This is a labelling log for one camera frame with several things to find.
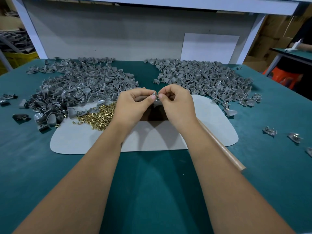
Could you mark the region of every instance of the white cardboard sheet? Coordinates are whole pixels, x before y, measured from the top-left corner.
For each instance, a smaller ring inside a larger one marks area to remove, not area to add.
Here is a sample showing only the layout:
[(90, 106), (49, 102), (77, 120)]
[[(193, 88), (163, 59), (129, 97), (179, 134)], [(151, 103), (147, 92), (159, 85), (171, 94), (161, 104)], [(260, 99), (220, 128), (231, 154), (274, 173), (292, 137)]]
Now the white cardboard sheet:
[(220, 61), (228, 64), (239, 36), (185, 33), (181, 60)]
[[(230, 146), (238, 141), (238, 135), (221, 109), (211, 99), (192, 95), (195, 112), (209, 130), (223, 143)], [(76, 118), (65, 118), (51, 138), (53, 152), (63, 154), (86, 153), (102, 131), (92, 130), (88, 124), (73, 124)], [(169, 121), (140, 121), (126, 138), (122, 152), (187, 149), (186, 143)]]

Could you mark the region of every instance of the table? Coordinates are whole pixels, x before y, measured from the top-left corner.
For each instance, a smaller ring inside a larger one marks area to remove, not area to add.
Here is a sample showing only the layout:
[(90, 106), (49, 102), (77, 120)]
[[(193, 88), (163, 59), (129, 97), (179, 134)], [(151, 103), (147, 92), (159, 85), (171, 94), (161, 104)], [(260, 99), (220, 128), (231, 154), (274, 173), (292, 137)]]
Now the table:
[(295, 61), (302, 62), (304, 64), (312, 65), (312, 53), (305, 51), (285, 52), (283, 48), (270, 48), (270, 50), (278, 52), (278, 55), (274, 58), (271, 65), (268, 67), (265, 76), (269, 76), (271, 71), (276, 67), (282, 57), (287, 57)]
[[(0, 108), (0, 227), (11, 233), (37, 203), (81, 159), (82, 155), (50, 150), (55, 129), (37, 130), (32, 119), (21, 125), (14, 113), (43, 79), (59, 73), (27, 75), (36, 59), (0, 77), (0, 93), (19, 98)], [(153, 90), (159, 71), (138, 61), (117, 61), (113, 66), (135, 75), (140, 86)], [(247, 167), (243, 175), (297, 232), (312, 231), (312, 102), (288, 88), (242, 66), (236, 71), (254, 79), (253, 92), (263, 100), (253, 108), (231, 103), (238, 114), (231, 123), (239, 141), (228, 149)], [(275, 138), (262, 133), (265, 126), (278, 130)], [(304, 138), (295, 145), (287, 133)], [(101, 233), (213, 233), (201, 187), (187, 150), (121, 153), (107, 200)]]

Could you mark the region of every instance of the orange plastic chair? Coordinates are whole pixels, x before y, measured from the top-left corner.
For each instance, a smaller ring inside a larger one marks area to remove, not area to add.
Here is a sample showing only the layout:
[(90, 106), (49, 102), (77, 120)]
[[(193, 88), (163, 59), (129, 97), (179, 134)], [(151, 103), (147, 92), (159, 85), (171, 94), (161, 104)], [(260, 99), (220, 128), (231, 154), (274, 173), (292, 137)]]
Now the orange plastic chair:
[(285, 86), (290, 81), (291, 84), (288, 86), (288, 88), (291, 90), (293, 89), (294, 85), (296, 84), (300, 76), (300, 74), (289, 73), (277, 67), (275, 67), (271, 71), (271, 74), (273, 74), (272, 80), (282, 84), (283, 86)]

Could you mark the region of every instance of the pile of gray plastic parts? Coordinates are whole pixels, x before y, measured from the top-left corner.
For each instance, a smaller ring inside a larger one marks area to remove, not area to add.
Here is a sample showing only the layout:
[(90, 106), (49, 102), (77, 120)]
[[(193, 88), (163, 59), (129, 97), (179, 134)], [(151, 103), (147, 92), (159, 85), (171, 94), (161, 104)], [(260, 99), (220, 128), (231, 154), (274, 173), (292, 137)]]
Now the pile of gray plastic parts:
[[(67, 116), (74, 118), (88, 112), (96, 113), (99, 106), (109, 105), (117, 100), (122, 91), (139, 88), (134, 75), (112, 67), (110, 65), (112, 61), (114, 61), (112, 58), (79, 58), (78, 61), (57, 59), (52, 63), (46, 60), (43, 67), (30, 67), (28, 74), (36, 72), (64, 74), (44, 80), (36, 94), (26, 102), (37, 112), (34, 120), (38, 124), (39, 131), (48, 127), (58, 127)], [(97, 107), (82, 112), (73, 108), (84, 106), (87, 102), (96, 102)]]
[(182, 86), (191, 94), (210, 96), (214, 102), (222, 104), (225, 114), (233, 116), (229, 102), (239, 101), (243, 106), (255, 106), (261, 101), (260, 94), (249, 96), (252, 89), (251, 78), (243, 78), (221, 62), (180, 61), (178, 59), (146, 59), (145, 63), (155, 65), (160, 70), (155, 84), (166, 83)]

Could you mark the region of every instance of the metal leg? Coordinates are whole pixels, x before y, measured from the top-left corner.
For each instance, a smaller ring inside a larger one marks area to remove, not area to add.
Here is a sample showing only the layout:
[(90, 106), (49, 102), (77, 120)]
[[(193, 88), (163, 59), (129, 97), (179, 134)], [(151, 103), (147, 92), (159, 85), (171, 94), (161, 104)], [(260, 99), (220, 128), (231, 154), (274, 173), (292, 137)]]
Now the metal leg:
[(7, 71), (13, 70), (13, 68), (11, 67), (10, 63), (8, 62), (8, 60), (6, 59), (5, 55), (2, 53), (1, 50), (0, 50), (0, 61), (2, 61), (3, 65), (6, 67)]
[(278, 62), (280, 61), (280, 59), (282, 58), (282, 55), (281, 54), (278, 54), (273, 62), (271, 63), (271, 65), (268, 67), (266, 73), (265, 73), (265, 76), (268, 77), (269, 74), (271, 73), (271, 71), (276, 67), (276, 65), (278, 64)]

